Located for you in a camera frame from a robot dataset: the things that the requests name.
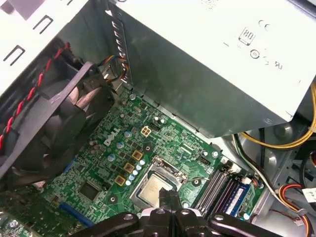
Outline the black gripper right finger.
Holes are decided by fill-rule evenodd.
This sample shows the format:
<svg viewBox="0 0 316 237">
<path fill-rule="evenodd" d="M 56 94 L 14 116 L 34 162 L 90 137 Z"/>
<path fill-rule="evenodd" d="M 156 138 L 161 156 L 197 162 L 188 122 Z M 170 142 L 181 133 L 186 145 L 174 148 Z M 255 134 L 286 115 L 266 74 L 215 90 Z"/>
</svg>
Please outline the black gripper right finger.
<svg viewBox="0 0 316 237">
<path fill-rule="evenodd" d="M 195 209 L 183 208 L 177 191 L 169 191 L 169 206 L 174 217 L 177 237 L 256 237 L 252 224 L 226 213 L 215 213 L 207 220 Z"/>
</svg>

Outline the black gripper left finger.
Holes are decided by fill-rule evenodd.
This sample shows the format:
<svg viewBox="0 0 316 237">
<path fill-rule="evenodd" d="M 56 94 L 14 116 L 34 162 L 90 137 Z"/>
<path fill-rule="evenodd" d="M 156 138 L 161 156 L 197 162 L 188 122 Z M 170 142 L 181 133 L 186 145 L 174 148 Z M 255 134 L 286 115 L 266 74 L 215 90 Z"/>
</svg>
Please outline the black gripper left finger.
<svg viewBox="0 0 316 237">
<path fill-rule="evenodd" d="M 159 207 L 143 210 L 141 217 L 122 212 L 79 231 L 80 237 L 170 237 L 174 190 L 159 191 Z"/>
</svg>

